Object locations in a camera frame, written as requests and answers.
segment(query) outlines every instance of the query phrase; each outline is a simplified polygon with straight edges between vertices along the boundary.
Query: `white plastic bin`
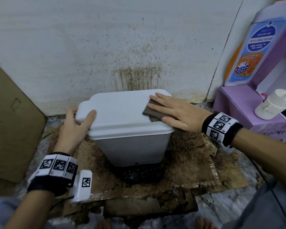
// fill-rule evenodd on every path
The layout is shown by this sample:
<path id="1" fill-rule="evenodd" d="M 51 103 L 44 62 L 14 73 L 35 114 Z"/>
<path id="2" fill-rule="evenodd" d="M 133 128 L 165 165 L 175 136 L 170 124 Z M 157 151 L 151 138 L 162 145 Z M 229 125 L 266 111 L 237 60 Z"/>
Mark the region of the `white plastic bin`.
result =
<path id="1" fill-rule="evenodd" d="M 96 94 L 80 103 L 75 121 L 81 124 L 91 110 L 97 111 L 87 136 L 114 166 L 159 163 L 174 129 L 142 114 L 156 92 L 170 96 L 162 89 Z"/>

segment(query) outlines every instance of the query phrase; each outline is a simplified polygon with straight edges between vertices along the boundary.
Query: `marble floor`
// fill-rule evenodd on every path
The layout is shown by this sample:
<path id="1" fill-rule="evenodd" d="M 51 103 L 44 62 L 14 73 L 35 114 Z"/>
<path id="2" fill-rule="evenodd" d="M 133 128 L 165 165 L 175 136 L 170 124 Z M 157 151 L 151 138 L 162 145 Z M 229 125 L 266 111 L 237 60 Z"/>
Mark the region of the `marble floor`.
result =
<path id="1" fill-rule="evenodd" d="M 201 107 L 207 108 L 208 106 L 202 104 Z M 46 123 L 45 130 L 52 127 L 58 127 L 63 122 L 64 119 L 61 117 L 50 117 Z M 49 141 L 50 135 L 47 135 L 40 141 L 23 182 L 17 186 L 16 196 L 21 198 L 25 194 L 25 183 L 45 156 Z M 240 155 L 239 164 L 241 170 L 248 179 L 250 186 L 221 193 L 196 196 L 198 212 L 189 213 L 187 215 L 167 216 L 162 219 L 147 220 L 141 227 L 163 228 L 163 225 L 165 225 L 165 227 L 170 227 L 170 225 L 176 225 L 177 222 L 180 227 L 193 228 L 194 219 L 197 215 L 201 215 L 211 220 L 217 228 L 221 228 L 222 224 L 237 219 L 257 190 L 256 177 L 258 173 L 251 161 L 243 153 L 238 153 Z"/>

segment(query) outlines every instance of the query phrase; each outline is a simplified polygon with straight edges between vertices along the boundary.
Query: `white cylindrical container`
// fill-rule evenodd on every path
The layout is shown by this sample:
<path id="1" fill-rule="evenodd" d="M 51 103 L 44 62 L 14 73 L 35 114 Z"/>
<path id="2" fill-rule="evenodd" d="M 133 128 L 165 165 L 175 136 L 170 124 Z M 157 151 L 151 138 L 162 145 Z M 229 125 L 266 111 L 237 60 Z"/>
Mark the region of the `white cylindrical container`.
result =
<path id="1" fill-rule="evenodd" d="M 159 163 L 174 129 L 142 114 L 156 92 L 170 96 L 162 89 L 96 94 L 79 105 L 75 121 L 81 124 L 91 110 L 97 111 L 87 136 L 114 166 Z"/>
<path id="2" fill-rule="evenodd" d="M 286 90 L 276 89 L 274 93 L 267 97 L 254 113 L 263 120 L 270 120 L 286 109 Z"/>

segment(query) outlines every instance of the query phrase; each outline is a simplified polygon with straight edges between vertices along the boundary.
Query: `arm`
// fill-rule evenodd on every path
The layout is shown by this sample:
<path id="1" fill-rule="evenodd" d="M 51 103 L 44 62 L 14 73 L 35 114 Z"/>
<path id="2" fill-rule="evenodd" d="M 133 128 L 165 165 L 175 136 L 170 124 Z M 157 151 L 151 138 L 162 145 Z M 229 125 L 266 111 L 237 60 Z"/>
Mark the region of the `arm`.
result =
<path id="1" fill-rule="evenodd" d="M 176 118 L 163 117 L 163 122 L 186 131 L 201 132 L 202 123 L 212 114 L 203 108 L 160 93 L 150 98 L 164 107 L 147 104 L 149 108 Z M 251 157 L 286 187 L 286 143 L 242 128 L 231 146 Z"/>
<path id="2" fill-rule="evenodd" d="M 84 122 L 81 125 L 77 125 L 73 116 L 76 111 L 77 108 L 67 110 L 66 120 L 60 129 L 54 152 L 64 152 L 73 156 L 95 120 L 96 111 L 92 110 Z M 29 192 L 4 229 L 43 228 L 53 202 L 54 194 L 52 192 L 40 190 Z"/>

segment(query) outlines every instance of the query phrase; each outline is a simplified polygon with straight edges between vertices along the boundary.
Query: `purple display stand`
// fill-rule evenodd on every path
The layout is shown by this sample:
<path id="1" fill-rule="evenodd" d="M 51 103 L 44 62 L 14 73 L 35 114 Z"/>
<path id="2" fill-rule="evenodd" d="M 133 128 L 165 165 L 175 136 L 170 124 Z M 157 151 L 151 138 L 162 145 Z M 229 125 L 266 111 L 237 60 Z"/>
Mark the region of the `purple display stand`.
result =
<path id="1" fill-rule="evenodd" d="M 263 120 L 254 113 L 255 108 L 263 101 L 263 98 L 255 91 L 257 86 L 285 55 L 286 29 L 248 84 L 218 89 L 213 110 L 232 116 L 252 131 L 277 139 L 286 139 L 286 120 L 281 115 L 271 120 Z"/>

